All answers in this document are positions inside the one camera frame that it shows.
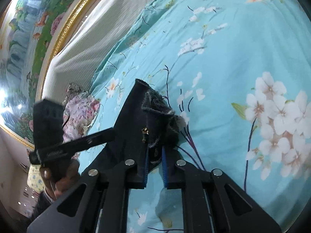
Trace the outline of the black pants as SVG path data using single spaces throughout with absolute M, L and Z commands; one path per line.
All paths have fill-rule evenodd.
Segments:
M 100 139 L 104 148 L 82 172 L 80 180 L 86 182 L 91 169 L 104 172 L 132 159 L 137 169 L 129 176 L 129 181 L 134 189 L 145 188 L 148 173 L 163 159 L 168 156 L 176 160 L 182 158 L 176 149 L 180 122 L 181 117 L 157 91 L 136 79 L 113 130 Z

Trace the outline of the yellow cartoon print pillow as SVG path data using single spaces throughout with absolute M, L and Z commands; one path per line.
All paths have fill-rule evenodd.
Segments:
M 27 176 L 27 185 L 38 194 L 40 194 L 45 189 L 45 184 L 39 169 L 40 166 L 38 165 L 30 165 Z

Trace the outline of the pink floral ruffled pillow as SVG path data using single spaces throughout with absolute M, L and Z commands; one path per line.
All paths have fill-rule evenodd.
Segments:
M 86 136 L 98 114 L 100 102 L 88 91 L 70 83 L 63 105 L 63 142 L 67 143 Z

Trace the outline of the beige ribbed headboard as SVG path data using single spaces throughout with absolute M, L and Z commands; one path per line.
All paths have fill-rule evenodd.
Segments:
M 62 102 L 70 83 L 84 90 L 102 59 L 152 0 L 75 0 L 51 40 L 36 100 Z

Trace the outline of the gold framed landscape painting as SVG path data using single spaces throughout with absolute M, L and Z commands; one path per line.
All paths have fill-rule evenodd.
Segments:
M 1 129 L 27 147 L 50 62 L 94 1 L 11 0 L 1 16 Z

